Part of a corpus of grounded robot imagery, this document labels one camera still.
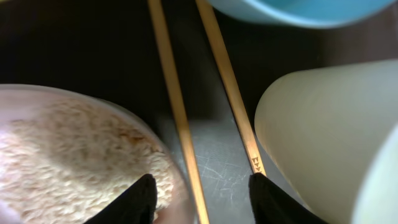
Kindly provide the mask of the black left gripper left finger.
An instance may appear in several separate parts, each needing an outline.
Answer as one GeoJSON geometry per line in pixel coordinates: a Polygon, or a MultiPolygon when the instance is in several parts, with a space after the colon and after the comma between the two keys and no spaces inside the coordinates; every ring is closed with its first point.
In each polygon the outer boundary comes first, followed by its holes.
{"type": "Polygon", "coordinates": [[[156,203],[155,179],[145,174],[84,224],[153,224],[156,203]]]}

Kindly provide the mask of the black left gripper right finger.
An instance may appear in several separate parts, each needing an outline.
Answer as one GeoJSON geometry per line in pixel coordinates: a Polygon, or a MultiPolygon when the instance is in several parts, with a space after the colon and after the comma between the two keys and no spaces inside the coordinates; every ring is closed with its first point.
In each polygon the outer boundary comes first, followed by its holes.
{"type": "Polygon", "coordinates": [[[262,173],[250,176],[249,197],[256,224],[326,224],[262,173]]]}

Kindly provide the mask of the pink bowl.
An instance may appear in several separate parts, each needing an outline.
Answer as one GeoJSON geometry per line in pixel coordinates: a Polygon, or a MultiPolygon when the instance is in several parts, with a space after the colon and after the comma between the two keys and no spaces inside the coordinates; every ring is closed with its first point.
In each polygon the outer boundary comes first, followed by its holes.
{"type": "Polygon", "coordinates": [[[188,186],[145,122],[112,102],[1,85],[1,222],[84,223],[143,175],[154,223],[195,223],[188,186]]]}

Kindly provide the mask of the rice leftovers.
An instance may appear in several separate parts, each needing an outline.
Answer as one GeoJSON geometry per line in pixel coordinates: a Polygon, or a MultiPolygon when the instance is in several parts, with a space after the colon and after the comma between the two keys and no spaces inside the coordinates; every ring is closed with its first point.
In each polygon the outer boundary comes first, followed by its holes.
{"type": "Polygon", "coordinates": [[[1,200],[23,223],[82,223],[144,174],[155,178],[161,210],[172,202],[171,166],[140,129],[73,99],[1,130],[1,200]]]}

